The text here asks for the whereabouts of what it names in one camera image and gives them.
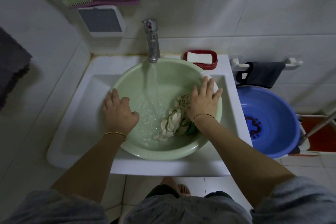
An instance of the soap bar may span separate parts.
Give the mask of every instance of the soap bar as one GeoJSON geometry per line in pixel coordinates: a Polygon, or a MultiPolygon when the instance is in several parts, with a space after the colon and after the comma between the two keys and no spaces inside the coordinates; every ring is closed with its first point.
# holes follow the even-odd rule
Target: soap bar
{"type": "Polygon", "coordinates": [[[192,63],[212,64],[212,55],[188,52],[187,61],[192,62],[192,63]]]}

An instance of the blue plastic basin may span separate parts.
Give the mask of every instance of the blue plastic basin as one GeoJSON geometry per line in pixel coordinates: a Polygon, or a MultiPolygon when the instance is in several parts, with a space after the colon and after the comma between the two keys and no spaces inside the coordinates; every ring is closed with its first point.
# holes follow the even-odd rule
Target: blue plastic basin
{"type": "Polygon", "coordinates": [[[300,123],[292,108],[274,93],[252,86],[237,88],[253,147],[271,158],[297,145],[300,123]]]}

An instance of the pink brush handle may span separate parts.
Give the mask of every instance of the pink brush handle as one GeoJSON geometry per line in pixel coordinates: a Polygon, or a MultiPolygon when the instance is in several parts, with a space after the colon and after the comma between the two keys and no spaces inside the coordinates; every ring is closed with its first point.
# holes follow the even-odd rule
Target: pink brush handle
{"type": "Polygon", "coordinates": [[[71,9],[92,7],[97,5],[139,5],[140,0],[93,0],[90,3],[84,5],[77,5],[70,7],[71,9]]]}

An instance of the shorts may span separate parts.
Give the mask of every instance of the shorts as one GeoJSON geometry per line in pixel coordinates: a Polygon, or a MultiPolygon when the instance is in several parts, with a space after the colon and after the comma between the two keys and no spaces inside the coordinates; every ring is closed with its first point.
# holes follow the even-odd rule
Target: shorts
{"type": "MultiPolygon", "coordinates": [[[[157,195],[167,195],[167,194],[171,194],[176,198],[181,197],[179,195],[179,193],[176,190],[174,190],[172,187],[170,187],[166,184],[162,184],[162,185],[158,185],[155,188],[153,188],[152,191],[149,192],[149,194],[145,197],[145,199],[149,198],[149,197],[157,196],[157,195]]],[[[220,191],[220,190],[216,191],[216,192],[211,192],[211,193],[207,194],[204,198],[209,198],[209,197],[214,197],[214,196],[223,196],[223,197],[227,197],[229,199],[232,199],[232,197],[230,197],[229,194],[227,194],[223,191],[220,191]]]]}

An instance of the cloth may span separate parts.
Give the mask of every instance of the cloth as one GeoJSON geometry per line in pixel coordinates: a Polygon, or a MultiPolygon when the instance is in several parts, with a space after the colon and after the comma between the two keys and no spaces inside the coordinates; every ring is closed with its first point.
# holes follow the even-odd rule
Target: cloth
{"type": "MultiPolygon", "coordinates": [[[[166,184],[162,184],[162,185],[158,185],[155,188],[153,188],[148,193],[148,195],[145,197],[145,199],[149,198],[149,197],[153,197],[153,196],[158,196],[158,195],[173,195],[177,199],[179,199],[181,197],[179,195],[179,193],[177,193],[177,191],[174,190],[172,187],[170,187],[166,184]]],[[[216,192],[211,192],[211,193],[207,194],[204,198],[217,197],[217,196],[222,196],[222,197],[227,197],[229,199],[232,199],[232,197],[230,197],[229,194],[227,194],[223,191],[220,191],[220,190],[216,191],[216,192]]]]}
{"type": "Polygon", "coordinates": [[[273,87],[280,73],[285,68],[284,62],[247,62],[250,67],[247,71],[239,71],[236,81],[241,85],[260,86],[267,89],[273,87]]]}
{"type": "MultiPolygon", "coordinates": [[[[306,177],[276,186],[250,211],[254,223],[329,224],[336,220],[336,196],[306,177]]],[[[78,196],[64,197],[55,190],[30,192],[2,224],[108,224],[103,208],[78,196]]],[[[251,216],[226,197],[156,195],[136,205],[124,224],[141,223],[251,223],[251,216]]]]}
{"type": "Polygon", "coordinates": [[[154,136],[159,141],[167,141],[175,133],[177,135],[191,135],[196,131],[196,126],[187,115],[190,106],[190,95],[182,95],[175,100],[175,109],[169,110],[168,118],[161,122],[161,133],[154,136]]]}
{"type": "Polygon", "coordinates": [[[0,110],[16,82],[29,70],[32,56],[0,27],[0,110]]]}

